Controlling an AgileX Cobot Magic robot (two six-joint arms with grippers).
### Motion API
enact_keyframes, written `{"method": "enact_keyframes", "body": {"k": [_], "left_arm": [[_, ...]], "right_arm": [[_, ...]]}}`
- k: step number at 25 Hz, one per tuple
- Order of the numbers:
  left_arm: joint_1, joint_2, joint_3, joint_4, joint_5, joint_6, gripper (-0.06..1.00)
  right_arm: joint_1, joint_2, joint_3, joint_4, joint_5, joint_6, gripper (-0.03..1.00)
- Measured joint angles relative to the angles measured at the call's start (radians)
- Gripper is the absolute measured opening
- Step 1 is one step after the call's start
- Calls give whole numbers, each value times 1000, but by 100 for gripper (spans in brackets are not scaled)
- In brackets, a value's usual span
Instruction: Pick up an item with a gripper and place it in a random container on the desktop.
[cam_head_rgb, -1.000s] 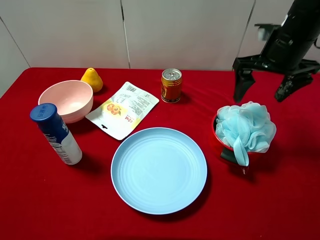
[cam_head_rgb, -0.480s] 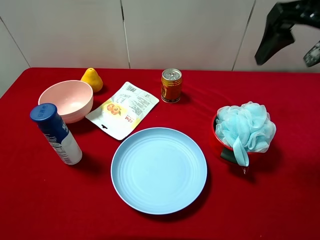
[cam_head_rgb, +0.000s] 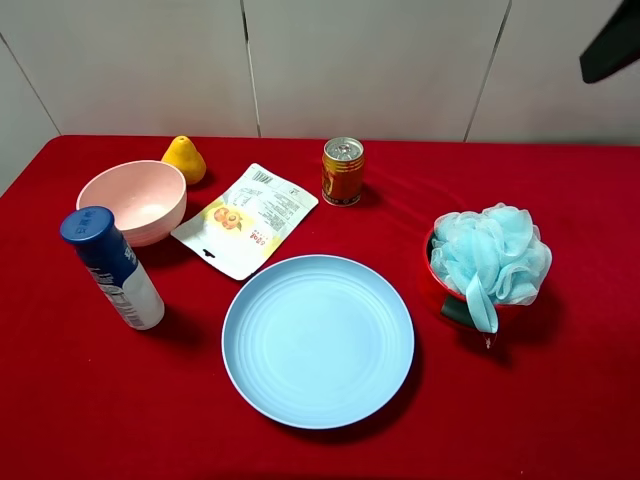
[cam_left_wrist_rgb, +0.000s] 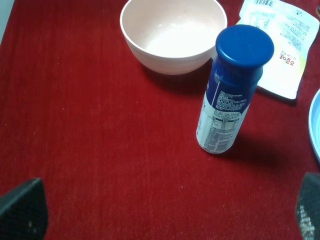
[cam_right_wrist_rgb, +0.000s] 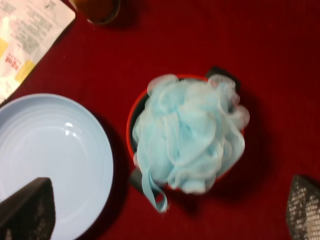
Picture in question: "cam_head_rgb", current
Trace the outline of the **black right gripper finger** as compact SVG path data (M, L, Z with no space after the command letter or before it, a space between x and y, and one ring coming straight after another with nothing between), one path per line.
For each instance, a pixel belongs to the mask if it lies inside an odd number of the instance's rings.
M624 0L580 55L582 80L600 82L639 60L640 1Z

